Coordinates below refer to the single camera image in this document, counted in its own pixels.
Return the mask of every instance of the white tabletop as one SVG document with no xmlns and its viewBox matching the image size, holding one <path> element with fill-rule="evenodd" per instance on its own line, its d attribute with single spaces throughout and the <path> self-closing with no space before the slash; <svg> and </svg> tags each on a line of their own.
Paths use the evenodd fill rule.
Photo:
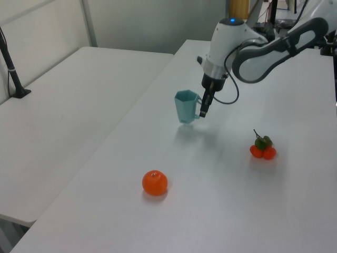
<svg viewBox="0 0 337 253">
<path fill-rule="evenodd" d="M 0 106 L 0 218 L 31 226 L 172 55 L 84 47 Z"/>
<path fill-rule="evenodd" d="M 202 94 L 195 59 L 208 49 L 180 48 L 13 253 L 335 252 L 332 59 L 306 50 L 181 125 L 174 95 Z M 227 81 L 217 96 L 234 91 Z M 251 156 L 253 129 L 274 141 L 274 160 Z M 154 169 L 169 180 L 161 197 L 142 189 Z"/>
</svg>

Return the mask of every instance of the cup handle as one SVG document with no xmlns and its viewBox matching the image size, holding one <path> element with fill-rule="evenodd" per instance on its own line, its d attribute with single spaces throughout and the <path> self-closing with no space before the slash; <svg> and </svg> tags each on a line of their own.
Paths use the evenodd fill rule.
<svg viewBox="0 0 337 253">
<path fill-rule="evenodd" d="M 202 99 L 201 99 L 201 97 L 200 97 L 199 95 L 198 95 L 198 97 L 197 97 L 196 102 L 197 102 L 198 104 L 201 104 L 201 102 L 202 102 Z M 198 114 L 196 114 L 194 118 L 199 119 L 200 116 L 199 116 Z"/>
<path fill-rule="evenodd" d="M 199 95 L 198 95 L 198 97 L 197 97 L 196 102 L 197 102 L 198 104 L 201 104 L 201 102 L 202 102 L 202 98 L 201 98 Z"/>
</svg>

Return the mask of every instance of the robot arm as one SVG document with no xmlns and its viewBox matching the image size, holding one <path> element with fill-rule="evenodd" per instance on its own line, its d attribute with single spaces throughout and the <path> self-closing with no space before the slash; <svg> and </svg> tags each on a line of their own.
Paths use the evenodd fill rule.
<svg viewBox="0 0 337 253">
<path fill-rule="evenodd" d="M 337 28 L 337 0 L 310 0 L 302 18 L 285 36 L 267 43 L 243 21 L 222 20 L 215 28 L 210 52 L 204 65 L 202 86 L 205 93 L 200 116 L 205 117 L 214 98 L 228 76 L 228 71 L 246 83 L 263 80 L 276 66 L 312 46 L 324 35 Z"/>
</svg>

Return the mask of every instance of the white panel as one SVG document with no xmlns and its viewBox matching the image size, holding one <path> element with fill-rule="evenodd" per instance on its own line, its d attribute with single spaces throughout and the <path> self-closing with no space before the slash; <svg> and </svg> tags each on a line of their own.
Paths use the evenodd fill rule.
<svg viewBox="0 0 337 253">
<path fill-rule="evenodd" d="M 55 0 L 3 25 L 2 30 L 23 86 L 78 48 L 89 46 L 80 0 Z M 7 66 L 0 55 L 0 103 L 7 99 L 6 87 Z"/>
<path fill-rule="evenodd" d="M 186 39 L 210 41 L 225 17 L 219 0 L 84 0 L 99 47 L 175 53 Z"/>
<path fill-rule="evenodd" d="M 13 16 L 23 14 L 39 5 L 51 2 L 52 0 L 0 0 L 0 24 Z"/>
</svg>

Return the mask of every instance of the black pole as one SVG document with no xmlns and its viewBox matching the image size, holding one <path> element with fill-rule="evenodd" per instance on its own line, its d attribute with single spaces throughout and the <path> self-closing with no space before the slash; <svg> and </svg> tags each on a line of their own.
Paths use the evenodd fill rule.
<svg viewBox="0 0 337 253">
<path fill-rule="evenodd" d="M 15 85 L 16 91 L 15 94 L 12 95 L 12 97 L 14 98 L 18 98 L 21 99 L 23 98 L 25 95 L 29 94 L 31 91 L 30 90 L 26 90 L 22 87 L 20 79 L 16 73 L 14 64 L 12 62 L 11 56 L 9 55 L 8 49 L 7 49 L 7 44 L 5 43 L 5 38 L 3 37 L 3 34 L 0 34 L 0 50 L 1 53 L 5 59 L 7 68 L 9 73 L 11 74 L 13 83 Z"/>
<path fill-rule="evenodd" d="M 269 22 L 270 22 L 273 26 L 275 25 L 276 11 L 277 11 L 277 3 L 278 3 L 278 0 L 273 0 L 273 1 L 272 1 L 271 11 L 270 11 Z"/>
</svg>

